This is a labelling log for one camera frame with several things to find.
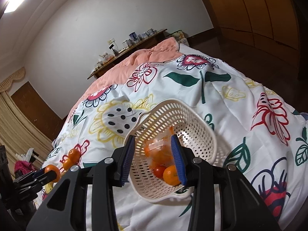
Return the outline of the smooth orange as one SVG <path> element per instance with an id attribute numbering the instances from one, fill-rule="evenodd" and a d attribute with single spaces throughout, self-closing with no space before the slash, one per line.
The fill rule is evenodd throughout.
<path id="1" fill-rule="evenodd" d="M 75 163 L 72 162 L 70 158 L 68 158 L 63 162 L 63 169 L 68 171 L 73 165 L 75 165 Z"/>
<path id="2" fill-rule="evenodd" d="M 55 166 L 55 165 L 48 165 L 45 167 L 44 172 L 50 172 L 53 171 L 53 173 L 55 174 L 55 179 L 52 182 L 58 182 L 61 179 L 61 173 L 59 171 L 59 169 Z"/>

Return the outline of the mandarin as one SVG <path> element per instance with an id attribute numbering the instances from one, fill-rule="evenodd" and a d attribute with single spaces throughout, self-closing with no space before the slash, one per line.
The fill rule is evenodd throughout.
<path id="1" fill-rule="evenodd" d="M 81 152 L 78 149 L 73 148 L 68 152 L 68 158 L 74 164 L 78 164 L 80 157 L 81 157 Z"/>

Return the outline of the red tomato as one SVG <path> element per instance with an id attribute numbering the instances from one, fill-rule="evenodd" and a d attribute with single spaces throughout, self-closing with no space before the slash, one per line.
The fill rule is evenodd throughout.
<path id="1" fill-rule="evenodd" d="M 159 178 L 159 179 L 163 179 L 163 173 L 166 170 L 166 167 L 163 165 L 158 165 L 153 169 L 153 174 L 155 175 L 155 177 Z"/>

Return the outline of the cream plastic basket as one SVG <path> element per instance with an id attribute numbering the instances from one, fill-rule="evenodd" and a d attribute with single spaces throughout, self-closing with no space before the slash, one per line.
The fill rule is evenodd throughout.
<path id="1" fill-rule="evenodd" d="M 213 164 L 217 140 L 213 128 L 187 104 L 168 99 L 142 113 L 128 132 L 135 138 L 129 180 L 144 200 L 184 199 L 192 192 L 188 161 Z"/>

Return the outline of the plastic bag of oranges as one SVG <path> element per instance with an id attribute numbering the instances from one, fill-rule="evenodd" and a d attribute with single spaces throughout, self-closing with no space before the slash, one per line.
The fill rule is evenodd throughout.
<path id="1" fill-rule="evenodd" d="M 154 139 L 144 142 L 144 152 L 149 168 L 154 170 L 157 166 L 171 166 L 174 164 L 171 151 L 171 137 L 174 134 L 173 127 L 158 133 Z"/>

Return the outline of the pink cloth on chair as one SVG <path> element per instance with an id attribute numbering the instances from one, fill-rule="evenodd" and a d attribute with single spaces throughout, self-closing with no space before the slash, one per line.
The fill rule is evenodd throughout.
<path id="1" fill-rule="evenodd" d="M 27 161 L 17 161 L 14 166 L 14 173 L 18 171 L 21 172 L 22 175 L 30 173 L 31 171 L 36 171 L 37 169 L 34 167 L 32 163 Z"/>

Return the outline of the beige curtain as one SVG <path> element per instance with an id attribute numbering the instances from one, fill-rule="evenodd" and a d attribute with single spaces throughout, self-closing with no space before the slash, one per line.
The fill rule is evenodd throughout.
<path id="1" fill-rule="evenodd" d="M 16 154 L 25 154 L 29 148 L 34 148 L 44 161 L 52 149 L 51 140 L 24 116 L 7 94 L 12 83 L 23 79 L 25 73 L 25 68 L 21 68 L 1 82 L 1 145 L 5 147 L 11 175 L 14 175 L 18 160 Z"/>

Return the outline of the floral white bed sheet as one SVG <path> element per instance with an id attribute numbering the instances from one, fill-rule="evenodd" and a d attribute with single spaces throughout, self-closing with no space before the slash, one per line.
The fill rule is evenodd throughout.
<path id="1" fill-rule="evenodd" d="M 97 80 L 73 107 L 45 166 L 64 173 L 68 154 L 86 168 L 112 155 L 131 134 L 130 182 L 115 190 L 120 230 L 186 230 L 193 193 L 153 174 L 167 161 L 148 144 L 169 128 L 215 166 L 234 165 L 281 229 L 295 229 L 307 199 L 307 117 L 276 92 L 220 59 L 181 46 L 169 61 L 127 61 Z"/>

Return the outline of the brown wooden door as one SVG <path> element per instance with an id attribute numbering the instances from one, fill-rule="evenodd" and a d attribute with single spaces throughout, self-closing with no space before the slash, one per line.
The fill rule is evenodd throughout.
<path id="1" fill-rule="evenodd" d="M 43 134 L 53 141 L 61 131 L 65 119 L 61 119 L 39 96 L 30 82 L 22 85 L 12 96 L 21 112 Z"/>

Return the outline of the pink quilt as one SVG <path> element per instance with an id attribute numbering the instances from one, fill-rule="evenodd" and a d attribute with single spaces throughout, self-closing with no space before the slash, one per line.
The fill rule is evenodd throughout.
<path id="1" fill-rule="evenodd" d="M 67 121 L 73 116 L 78 104 L 88 98 L 90 94 L 103 89 L 109 85 L 123 85 L 133 71 L 141 64 L 148 62 L 166 62 L 180 57 L 180 44 L 174 38 L 168 38 L 151 49 L 140 49 L 129 57 L 108 70 L 102 77 L 94 81 L 84 92 L 81 98 L 72 107 L 68 114 Z"/>

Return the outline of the wooden wardrobe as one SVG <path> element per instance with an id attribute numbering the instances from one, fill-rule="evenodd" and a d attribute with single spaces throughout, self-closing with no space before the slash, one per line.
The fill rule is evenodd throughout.
<path id="1" fill-rule="evenodd" d="M 298 51 L 300 27 L 292 0 L 203 0 L 222 35 L 258 47 L 266 42 Z"/>

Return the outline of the wooden sideboard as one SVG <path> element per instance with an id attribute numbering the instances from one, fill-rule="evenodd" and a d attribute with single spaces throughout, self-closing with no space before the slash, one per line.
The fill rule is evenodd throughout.
<path id="1" fill-rule="evenodd" d="M 98 79 L 101 76 L 103 76 L 108 70 L 110 70 L 115 65 L 119 64 L 121 61 L 129 57 L 131 54 L 133 54 L 135 51 L 140 49 L 150 49 L 156 46 L 158 43 L 162 42 L 166 36 L 165 32 L 167 29 L 161 29 L 154 33 L 153 35 L 149 36 L 147 39 L 140 41 L 139 43 L 136 43 L 135 45 L 129 47 L 128 49 L 125 49 L 122 53 L 120 53 L 118 56 L 113 57 L 113 59 L 107 61 L 105 64 L 103 64 L 101 67 L 98 68 L 98 70 L 93 71 L 89 76 L 88 80 L 92 77 Z"/>

